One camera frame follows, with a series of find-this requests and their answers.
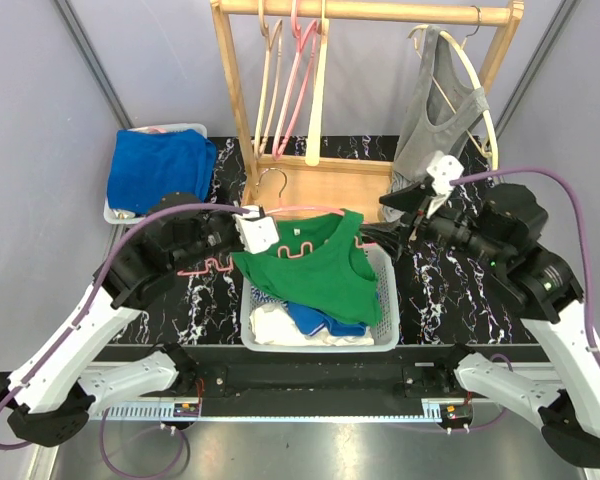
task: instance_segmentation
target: white cloth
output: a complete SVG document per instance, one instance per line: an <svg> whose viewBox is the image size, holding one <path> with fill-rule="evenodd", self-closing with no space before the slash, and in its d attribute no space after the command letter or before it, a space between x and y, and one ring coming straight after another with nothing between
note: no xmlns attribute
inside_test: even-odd
<svg viewBox="0 0 600 480"><path fill-rule="evenodd" d="M303 335L296 327L293 318L279 303L265 303L251 312L249 318L255 342L260 345L342 347L374 344L369 328L362 337L334 337L326 328L311 337Z"/></svg>

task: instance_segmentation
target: laundry basket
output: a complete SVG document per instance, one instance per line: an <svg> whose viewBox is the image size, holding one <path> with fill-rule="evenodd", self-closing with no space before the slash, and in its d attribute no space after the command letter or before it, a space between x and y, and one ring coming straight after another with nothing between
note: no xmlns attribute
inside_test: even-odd
<svg viewBox="0 0 600 480"><path fill-rule="evenodd" d="M262 300L256 298L251 283L245 278L240 309L240 332L244 346L257 352L280 353L386 352L395 348L400 338L400 312L398 310L398 292L391 258L377 245L365 247L364 251L371 267L378 276L378 299L382 307L382 320L378 322L378 325L371 328L375 345L285 347L255 343L249 316L253 310L262 305Z"/></svg>

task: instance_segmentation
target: folded clothes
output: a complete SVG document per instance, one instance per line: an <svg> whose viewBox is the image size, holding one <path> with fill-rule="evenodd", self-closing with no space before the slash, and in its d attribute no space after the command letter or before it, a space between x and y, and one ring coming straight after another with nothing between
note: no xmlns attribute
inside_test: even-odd
<svg viewBox="0 0 600 480"><path fill-rule="evenodd" d="M298 330L305 335L315 335L323 328L326 328L334 337L361 337L367 333L367 325L364 323L341 323L326 313L305 305L287 302L287 310L296 322Z"/></svg>
<svg viewBox="0 0 600 480"><path fill-rule="evenodd" d="M303 335L279 303L265 303L251 312L251 331L255 343L288 347L373 345L371 333L362 337L334 337L326 329L313 336Z"/></svg>
<svg viewBox="0 0 600 480"><path fill-rule="evenodd" d="M262 305L263 303L282 303L286 304L284 300L280 300L279 298L272 297L268 293L264 293L262 290L251 285L251 298L255 301L257 305Z"/></svg>
<svg viewBox="0 0 600 480"><path fill-rule="evenodd" d="M194 130L120 130L107 184L109 207L144 215L173 192L192 193L203 201L215 162L215 145Z"/></svg>

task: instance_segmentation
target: white hanger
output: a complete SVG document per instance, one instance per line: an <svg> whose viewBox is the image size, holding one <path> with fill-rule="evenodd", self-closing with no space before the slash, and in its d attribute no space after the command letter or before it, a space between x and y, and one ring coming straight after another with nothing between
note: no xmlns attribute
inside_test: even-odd
<svg viewBox="0 0 600 480"><path fill-rule="evenodd" d="M422 54L420 53L420 50L418 49L418 46L419 46L418 38L416 36L414 36L414 33L416 31L422 30L422 35L424 35L425 30L427 29L428 26L429 25L418 25L417 27L414 27L413 30L411 30L411 32L409 33L409 36L408 36L408 38L413 37L414 45L416 48L416 53L418 54L418 56L420 58L422 58ZM464 50L462 49L460 44L447 31L444 31L444 30L441 31L440 36L442 38L444 38L447 42L449 42L449 44L453 47L453 49L456 51L456 53L460 57L460 60L462 61L462 65L464 65L464 68L467 70L467 73L469 74L469 80L471 81L471 86L474 89L480 88L482 85L480 84L480 79L478 78L476 69L473 67L471 60L469 60L469 57L467 57L467 54L464 52ZM449 108L451 108L451 111L453 113L456 113L456 109L451 104L449 97L447 97L447 95L444 93L444 91L442 90L442 87L440 86L438 81L435 79L435 77L433 77L433 75L431 76L431 78L433 79L433 82L435 83L436 87L438 88L438 90L444 97L445 101L449 105ZM473 138L473 135L471 134L471 132L469 130L467 130L467 135L469 136L469 139L473 142L473 144L476 146L478 151L482 154L482 156L485 158L491 159L491 169L497 170L498 169L498 143L496 141L496 130L493 127L493 119L491 118L491 112L489 110L485 110L484 112L482 112L482 118L484 119L484 123L487 127L487 141L485 142L485 145L488 142L489 146L491 147L491 151L485 150L485 148L484 148L485 145L480 146L480 144L478 144L476 139Z"/></svg>
<svg viewBox="0 0 600 480"><path fill-rule="evenodd" d="M273 35L269 35L269 25L264 19L264 1L258 0L258 19L260 21L260 33L265 40L265 56L264 56L264 73L262 74L262 91L260 92L260 105L258 106L258 118L256 120L256 131L253 139L253 153L256 158L260 158L264 153L264 149L267 146L267 140L269 138L269 128L271 128L271 120L273 119L273 111L276 106L276 99L278 97L278 81L280 79L280 58L282 57L282 20L278 20L273 27ZM267 123L264 127L264 133L260 135L262 129L262 120L264 117L264 106L267 101L267 90L269 86L269 68L271 65L271 52L275 44L276 38L278 39L278 53L276 63L276 76L273 83L273 93L271 94L271 104L269 106L269 115L267 116Z"/></svg>
<svg viewBox="0 0 600 480"><path fill-rule="evenodd" d="M329 43L329 19L325 17L327 0L322 0L322 16L318 32L320 33L320 54L313 80L313 102L309 117L309 135L305 163L315 167L320 163L320 132L322 131L322 104L324 102L324 75L327 64L327 45Z"/></svg>

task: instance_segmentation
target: white basket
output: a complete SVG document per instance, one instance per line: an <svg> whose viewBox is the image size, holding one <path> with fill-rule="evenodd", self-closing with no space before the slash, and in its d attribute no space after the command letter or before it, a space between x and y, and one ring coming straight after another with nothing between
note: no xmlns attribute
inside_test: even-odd
<svg viewBox="0 0 600 480"><path fill-rule="evenodd" d="M172 123L170 125L154 125L151 127L140 127L132 128L131 132L151 133L152 129L164 130L165 132L184 132L185 130L195 130L204 138L207 138L207 127L199 123ZM107 195L104 196L104 211L102 212L104 219L111 225L133 225L139 223L144 215L136 215L133 218L118 218L113 213L113 210L109 208L109 200Z"/></svg>
<svg viewBox="0 0 600 480"><path fill-rule="evenodd" d="M371 336L373 336L375 345L283 347L255 343L255 336L251 331L249 316L262 302L253 296L251 283L245 278L242 287L242 305L240 309L240 335L244 346L256 352L280 353L387 352L395 348L400 338L400 312L398 310L396 277L393 265L391 265L391 258L378 246L366 247L364 250L371 267L378 276L378 299L382 307L382 320L378 322L378 325L371 328Z"/></svg>

